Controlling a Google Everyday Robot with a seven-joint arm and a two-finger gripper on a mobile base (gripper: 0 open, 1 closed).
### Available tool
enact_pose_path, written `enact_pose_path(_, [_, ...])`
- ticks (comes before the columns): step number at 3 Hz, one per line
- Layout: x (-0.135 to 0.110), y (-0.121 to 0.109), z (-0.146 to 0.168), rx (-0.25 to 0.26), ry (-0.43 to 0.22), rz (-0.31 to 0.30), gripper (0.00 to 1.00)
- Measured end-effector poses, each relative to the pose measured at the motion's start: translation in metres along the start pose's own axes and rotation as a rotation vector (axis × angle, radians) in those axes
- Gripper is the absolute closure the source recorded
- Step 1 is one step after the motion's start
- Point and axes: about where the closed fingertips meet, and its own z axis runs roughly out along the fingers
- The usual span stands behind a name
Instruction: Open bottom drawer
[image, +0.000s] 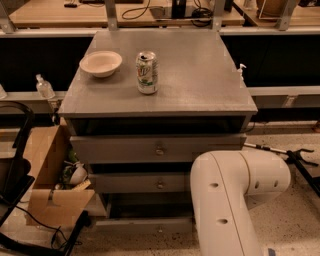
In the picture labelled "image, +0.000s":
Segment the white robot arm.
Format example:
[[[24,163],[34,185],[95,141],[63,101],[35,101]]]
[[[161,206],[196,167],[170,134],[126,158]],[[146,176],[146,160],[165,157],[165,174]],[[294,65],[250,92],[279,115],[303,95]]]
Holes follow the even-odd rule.
[[[266,151],[211,151],[196,158],[191,196],[201,256],[264,256],[249,210],[290,184],[284,160]]]

